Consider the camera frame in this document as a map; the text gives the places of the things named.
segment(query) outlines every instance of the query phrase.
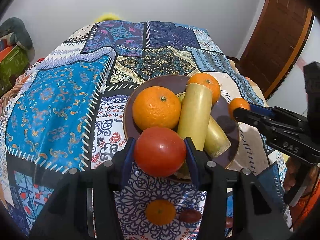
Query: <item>door panel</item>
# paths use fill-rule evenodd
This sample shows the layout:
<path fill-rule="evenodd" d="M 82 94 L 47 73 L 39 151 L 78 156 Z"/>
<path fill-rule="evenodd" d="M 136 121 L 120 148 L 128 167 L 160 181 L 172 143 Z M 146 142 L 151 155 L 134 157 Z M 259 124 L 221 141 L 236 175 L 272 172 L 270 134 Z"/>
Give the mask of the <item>door panel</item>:
<path fill-rule="evenodd" d="M 262 92 L 282 74 L 301 38 L 308 15 L 308 7 L 300 0 L 269 0 L 265 6 L 259 29 L 254 31 L 240 59 L 241 67 Z"/>

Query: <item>green box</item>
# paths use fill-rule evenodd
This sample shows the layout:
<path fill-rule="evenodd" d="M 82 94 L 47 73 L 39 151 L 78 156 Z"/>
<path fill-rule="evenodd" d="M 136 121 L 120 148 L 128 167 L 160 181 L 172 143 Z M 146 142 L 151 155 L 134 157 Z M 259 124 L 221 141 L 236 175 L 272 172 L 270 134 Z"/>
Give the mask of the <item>green box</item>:
<path fill-rule="evenodd" d="M 19 46 L 15 46 L 0 62 L 0 97 L 13 87 L 10 77 L 15 80 L 28 65 L 27 54 Z"/>

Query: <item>yellow fluffy object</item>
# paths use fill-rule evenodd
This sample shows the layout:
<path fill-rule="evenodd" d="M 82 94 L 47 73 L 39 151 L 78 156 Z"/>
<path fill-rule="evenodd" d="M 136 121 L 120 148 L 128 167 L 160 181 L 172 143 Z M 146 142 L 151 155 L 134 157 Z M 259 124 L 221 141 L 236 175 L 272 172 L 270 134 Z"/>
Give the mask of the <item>yellow fluffy object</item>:
<path fill-rule="evenodd" d="M 95 22 L 103 22 L 103 21 L 110 21 L 110 20 L 120 20 L 119 16 L 108 13 L 101 15 Z"/>

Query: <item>small orange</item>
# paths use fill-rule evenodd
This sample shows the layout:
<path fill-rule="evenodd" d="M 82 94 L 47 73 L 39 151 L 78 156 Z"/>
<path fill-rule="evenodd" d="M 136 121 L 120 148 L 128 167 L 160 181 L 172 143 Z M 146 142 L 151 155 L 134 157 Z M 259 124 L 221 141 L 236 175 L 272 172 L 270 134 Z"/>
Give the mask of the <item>small orange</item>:
<path fill-rule="evenodd" d="M 165 199 L 156 199 L 146 208 L 147 219 L 158 226 L 169 224 L 176 216 L 174 205 Z"/>
<path fill-rule="evenodd" d="M 140 92 L 132 105 L 135 124 L 145 130 L 159 126 L 173 129 L 179 122 L 181 103 L 164 87 L 148 87 Z"/>
<path fill-rule="evenodd" d="M 231 100 L 231 102 L 228 106 L 229 115 L 230 115 L 231 119 L 235 120 L 235 118 L 233 117 L 233 111 L 239 107 L 250 110 L 250 104 L 245 99 L 234 98 Z"/>
<path fill-rule="evenodd" d="M 189 78 L 187 84 L 197 83 L 209 88 L 212 92 L 212 104 L 214 105 L 220 98 L 220 85 L 218 81 L 207 73 L 197 73 Z"/>

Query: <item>hand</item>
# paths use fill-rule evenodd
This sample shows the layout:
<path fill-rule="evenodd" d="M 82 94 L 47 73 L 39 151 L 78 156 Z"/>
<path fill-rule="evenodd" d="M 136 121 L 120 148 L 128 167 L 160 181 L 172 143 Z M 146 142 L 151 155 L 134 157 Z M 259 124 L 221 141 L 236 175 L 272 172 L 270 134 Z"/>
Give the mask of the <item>hand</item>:
<path fill-rule="evenodd" d="M 295 178 L 296 178 L 298 169 L 300 168 L 300 162 L 297 159 L 290 157 L 286 162 L 286 166 L 287 166 L 287 173 L 285 174 L 283 187 L 285 190 L 290 190 L 290 188 L 296 184 Z M 314 184 L 318 183 L 318 180 L 317 180 L 318 170 L 319 170 L 319 167 L 317 166 L 314 166 L 310 169 L 309 176 L 311 181 L 302 196 L 306 196 L 310 194 Z"/>

